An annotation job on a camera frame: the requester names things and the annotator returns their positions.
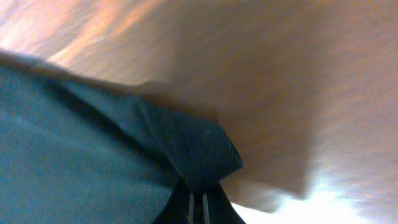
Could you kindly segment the plain black t-shirt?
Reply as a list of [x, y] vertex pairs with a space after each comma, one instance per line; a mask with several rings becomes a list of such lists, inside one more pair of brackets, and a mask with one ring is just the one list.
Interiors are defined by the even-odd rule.
[[215, 122], [1, 54], [1, 222], [153, 223], [182, 179], [203, 194], [243, 162]]

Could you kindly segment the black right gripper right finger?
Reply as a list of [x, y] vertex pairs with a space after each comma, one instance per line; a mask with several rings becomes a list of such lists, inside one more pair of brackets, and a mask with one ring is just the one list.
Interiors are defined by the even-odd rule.
[[210, 187], [203, 194], [202, 201], [205, 224], [245, 224], [220, 184]]

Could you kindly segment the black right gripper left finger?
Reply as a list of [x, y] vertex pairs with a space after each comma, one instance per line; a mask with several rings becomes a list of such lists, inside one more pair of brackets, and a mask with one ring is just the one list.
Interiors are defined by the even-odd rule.
[[153, 224], [193, 224], [194, 194], [180, 179]]

